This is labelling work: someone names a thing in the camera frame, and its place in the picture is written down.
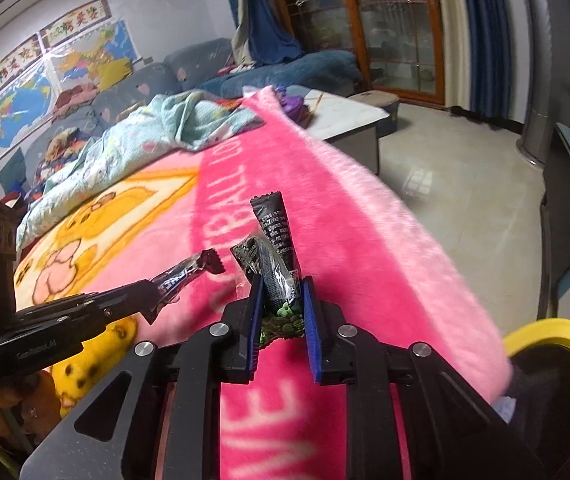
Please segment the person's left hand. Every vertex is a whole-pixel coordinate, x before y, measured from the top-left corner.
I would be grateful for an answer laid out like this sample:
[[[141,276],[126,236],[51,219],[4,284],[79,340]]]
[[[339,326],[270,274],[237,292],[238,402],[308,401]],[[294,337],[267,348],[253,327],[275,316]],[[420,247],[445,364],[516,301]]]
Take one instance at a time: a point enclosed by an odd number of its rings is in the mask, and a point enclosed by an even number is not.
[[[44,440],[61,421],[60,401],[52,376],[41,370],[34,377],[34,382],[29,380],[19,387],[0,388],[0,440],[11,448],[20,448],[21,443],[8,425],[4,411],[18,408],[22,419],[19,429],[38,441]]]

